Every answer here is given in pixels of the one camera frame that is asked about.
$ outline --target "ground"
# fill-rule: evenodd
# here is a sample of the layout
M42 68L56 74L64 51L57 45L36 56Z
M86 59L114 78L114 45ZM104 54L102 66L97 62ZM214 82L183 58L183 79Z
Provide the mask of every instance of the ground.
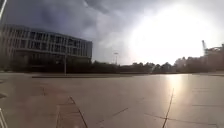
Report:
M8 128L224 128L224 77L0 74Z

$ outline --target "building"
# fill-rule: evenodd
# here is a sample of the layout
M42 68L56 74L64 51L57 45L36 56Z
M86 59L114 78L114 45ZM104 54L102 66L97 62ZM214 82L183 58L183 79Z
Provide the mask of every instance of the building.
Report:
M92 42L18 25L0 27L1 66L91 61Z

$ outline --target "sky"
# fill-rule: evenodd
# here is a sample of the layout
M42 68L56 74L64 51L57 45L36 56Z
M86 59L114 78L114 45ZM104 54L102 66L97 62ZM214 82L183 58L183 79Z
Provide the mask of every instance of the sky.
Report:
M8 0L2 23L93 41L93 60L174 63L224 42L222 0Z

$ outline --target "sun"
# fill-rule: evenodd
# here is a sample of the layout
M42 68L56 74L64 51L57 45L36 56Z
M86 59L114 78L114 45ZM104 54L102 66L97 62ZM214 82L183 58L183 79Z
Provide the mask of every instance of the sun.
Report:
M179 57L201 56L201 41L213 40L214 34L214 27L202 13L175 4L156 14L144 14L130 36L129 50L132 61L173 63Z

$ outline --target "cloud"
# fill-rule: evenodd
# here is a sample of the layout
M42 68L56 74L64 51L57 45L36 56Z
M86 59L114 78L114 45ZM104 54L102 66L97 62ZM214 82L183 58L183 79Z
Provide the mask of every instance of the cloud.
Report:
M221 0L9 0L2 22L92 40L94 60L113 62L119 52L120 63L131 63L132 29L143 15L177 2L195 6L223 28Z

